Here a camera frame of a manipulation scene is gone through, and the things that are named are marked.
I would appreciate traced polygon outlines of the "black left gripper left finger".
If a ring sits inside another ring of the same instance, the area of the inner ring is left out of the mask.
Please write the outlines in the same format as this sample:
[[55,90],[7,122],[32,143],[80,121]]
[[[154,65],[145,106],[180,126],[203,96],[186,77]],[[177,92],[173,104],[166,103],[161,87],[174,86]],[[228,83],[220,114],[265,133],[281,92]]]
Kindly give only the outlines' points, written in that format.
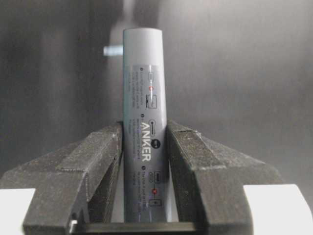
[[111,220],[122,154],[122,124],[105,127],[5,172],[3,235],[68,235]]

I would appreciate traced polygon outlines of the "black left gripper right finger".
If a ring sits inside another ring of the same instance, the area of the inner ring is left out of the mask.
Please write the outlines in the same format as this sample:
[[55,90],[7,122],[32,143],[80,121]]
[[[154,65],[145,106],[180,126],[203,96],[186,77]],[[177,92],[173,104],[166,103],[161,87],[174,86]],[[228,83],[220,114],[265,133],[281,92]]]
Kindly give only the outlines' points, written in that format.
[[252,234],[243,187],[282,184],[277,169],[173,121],[166,141],[179,220],[208,235]]

